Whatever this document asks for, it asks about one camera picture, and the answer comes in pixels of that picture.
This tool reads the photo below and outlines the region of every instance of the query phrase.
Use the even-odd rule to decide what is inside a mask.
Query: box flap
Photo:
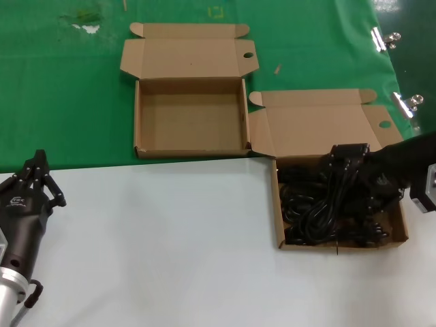
[[[142,24],[133,22],[130,31],[147,39],[236,39],[248,34],[246,24]]]
[[[140,79],[241,77],[259,68],[247,25],[140,24],[126,40],[121,70]]]
[[[251,147],[288,157],[323,155],[334,144],[369,143],[377,151],[400,142],[383,106],[363,106],[376,97],[358,89],[252,92],[250,101],[263,109],[249,114]]]

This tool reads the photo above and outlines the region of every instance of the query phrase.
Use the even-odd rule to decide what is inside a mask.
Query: cardboard
[[[383,106],[368,105],[376,99],[372,90],[311,90],[252,92],[250,101],[262,107],[249,114],[251,148],[274,159],[271,190],[277,246],[282,250],[330,249],[368,251],[355,244],[323,244],[316,247],[287,245],[279,197],[277,169],[294,165],[314,166],[334,144],[369,143],[372,151],[402,140]],[[389,122],[382,128],[381,122]],[[399,204],[377,217],[390,233],[380,248],[398,247],[408,239],[407,226]]]
[[[141,158],[244,156],[250,147],[242,77],[258,69],[247,25],[141,24],[121,70],[137,78],[134,148]]]

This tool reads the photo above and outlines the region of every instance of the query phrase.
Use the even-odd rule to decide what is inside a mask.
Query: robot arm
[[[53,199],[44,193],[47,187]],[[44,150],[26,160],[22,170],[0,184],[0,327],[16,326],[42,291],[31,279],[41,239],[56,206],[65,206],[62,191],[50,176]],[[29,284],[36,289],[12,320],[17,303],[25,300]]]

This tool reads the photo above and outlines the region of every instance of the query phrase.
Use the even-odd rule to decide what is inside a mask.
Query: empty cardboard box
[[[259,67],[247,25],[140,24],[121,70],[139,78],[137,156],[244,156],[250,147],[242,76]]]
[[[367,105],[377,94],[372,90],[316,90],[252,92],[250,101],[263,107],[249,114],[253,151],[274,157],[271,170],[272,200],[277,246],[282,250],[313,249],[287,245],[277,181],[277,168],[316,165],[334,144],[368,143],[371,151],[402,140],[383,106]],[[380,248],[398,247],[408,239],[401,205],[380,214],[377,221],[390,236]],[[355,244],[323,244],[325,249],[360,248]]]

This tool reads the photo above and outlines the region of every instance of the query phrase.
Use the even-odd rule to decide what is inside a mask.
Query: black cable
[[[357,170],[348,166],[311,172],[291,167],[278,172],[286,243],[317,245],[329,241],[354,241],[365,247],[378,243],[388,233],[372,217],[341,218],[347,193],[355,185]]]
[[[29,297],[26,299],[24,303],[24,306],[28,309],[33,308],[35,303],[40,299],[42,290],[44,289],[44,286],[42,286],[42,284],[36,279],[31,279],[30,284],[35,285],[35,290],[33,291],[32,294],[29,295]]]

